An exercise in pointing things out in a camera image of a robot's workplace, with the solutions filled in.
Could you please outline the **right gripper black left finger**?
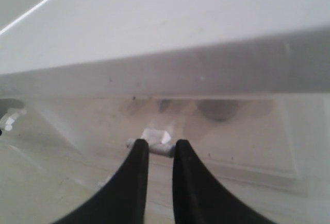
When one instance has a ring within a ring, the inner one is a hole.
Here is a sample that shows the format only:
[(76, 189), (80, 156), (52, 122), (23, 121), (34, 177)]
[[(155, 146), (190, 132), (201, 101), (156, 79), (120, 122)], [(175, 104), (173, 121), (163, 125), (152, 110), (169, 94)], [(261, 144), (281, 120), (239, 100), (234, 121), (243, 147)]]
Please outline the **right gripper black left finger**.
[(149, 146), (137, 139), (112, 178), (88, 201), (55, 223), (144, 223)]

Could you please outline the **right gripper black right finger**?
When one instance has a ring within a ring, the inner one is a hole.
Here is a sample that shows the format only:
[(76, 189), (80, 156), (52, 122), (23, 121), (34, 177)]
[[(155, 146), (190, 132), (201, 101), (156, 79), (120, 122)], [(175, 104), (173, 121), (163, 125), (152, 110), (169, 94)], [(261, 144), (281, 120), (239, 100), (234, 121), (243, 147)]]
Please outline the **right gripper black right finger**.
[(188, 140), (176, 142), (172, 195), (175, 223), (271, 223), (229, 192)]

